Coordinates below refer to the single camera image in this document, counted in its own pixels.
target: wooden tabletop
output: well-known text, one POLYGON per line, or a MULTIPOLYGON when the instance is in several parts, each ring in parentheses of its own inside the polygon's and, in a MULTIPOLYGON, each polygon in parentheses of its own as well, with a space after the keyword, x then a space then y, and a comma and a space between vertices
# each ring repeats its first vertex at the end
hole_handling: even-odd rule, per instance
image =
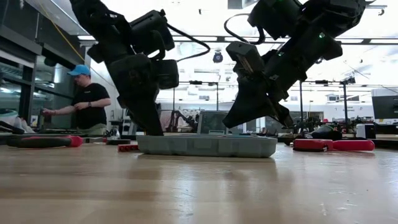
POLYGON ((149 156, 0 147, 0 223, 398 223, 398 153, 149 156))

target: black t-shirt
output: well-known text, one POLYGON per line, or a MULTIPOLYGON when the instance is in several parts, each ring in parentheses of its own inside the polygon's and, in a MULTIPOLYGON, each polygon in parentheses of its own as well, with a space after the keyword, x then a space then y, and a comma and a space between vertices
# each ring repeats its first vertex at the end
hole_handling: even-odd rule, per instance
MULTIPOLYGON (((72 101, 72 106, 81 102, 94 102, 109 98, 105 87, 98 83, 92 83, 82 88, 72 101)), ((96 124, 106 124, 106 113, 104 108, 86 108, 76 111, 78 128, 88 129, 96 124)))

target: red tool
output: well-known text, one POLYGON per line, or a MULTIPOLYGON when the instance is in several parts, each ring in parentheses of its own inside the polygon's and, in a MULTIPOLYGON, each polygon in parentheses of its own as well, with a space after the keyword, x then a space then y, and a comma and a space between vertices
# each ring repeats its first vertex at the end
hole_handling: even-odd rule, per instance
POLYGON ((50 148, 50 147, 79 147, 83 144, 83 138, 79 136, 65 137, 41 137, 33 136, 22 139, 10 139, 7 145, 19 148, 50 148))
POLYGON ((136 151, 138 149, 138 145, 136 144, 121 144, 118 145, 118 152, 131 152, 136 151))
POLYGON ((296 139, 293 150, 305 152, 326 151, 373 151, 374 143, 371 140, 340 140, 326 139, 296 139))

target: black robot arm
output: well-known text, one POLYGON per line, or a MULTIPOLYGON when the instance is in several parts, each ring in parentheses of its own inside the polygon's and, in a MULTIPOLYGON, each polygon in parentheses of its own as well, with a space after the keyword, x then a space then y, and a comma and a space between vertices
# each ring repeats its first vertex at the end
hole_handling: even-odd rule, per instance
POLYGON ((159 90, 178 86, 177 61, 163 60, 165 52, 175 47, 169 29, 207 48, 187 58, 207 54, 209 46, 168 24, 163 10, 128 22, 100 0, 70 2, 80 25, 98 42, 88 55, 97 63, 105 63, 119 92, 119 104, 129 109, 134 122, 148 135, 163 135, 155 99, 159 90), (156 56, 148 57, 156 51, 156 56))
POLYGON ((260 56, 256 46, 232 42, 226 51, 236 62, 239 91, 223 120, 228 128, 263 116, 284 126, 293 125, 289 110, 279 104, 289 97, 287 90, 307 79, 307 70, 320 58, 343 55, 335 37, 356 26, 365 0, 259 0, 249 15, 253 27, 262 27, 277 40, 289 36, 281 49, 260 56))

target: gray plastic tray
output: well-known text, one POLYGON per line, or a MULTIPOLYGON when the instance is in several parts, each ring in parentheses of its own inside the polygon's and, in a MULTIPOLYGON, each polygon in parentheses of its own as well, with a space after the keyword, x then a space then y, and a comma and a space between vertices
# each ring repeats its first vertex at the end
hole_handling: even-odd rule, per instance
POLYGON ((146 154, 217 157, 270 157, 277 139, 254 136, 137 136, 138 148, 146 154))

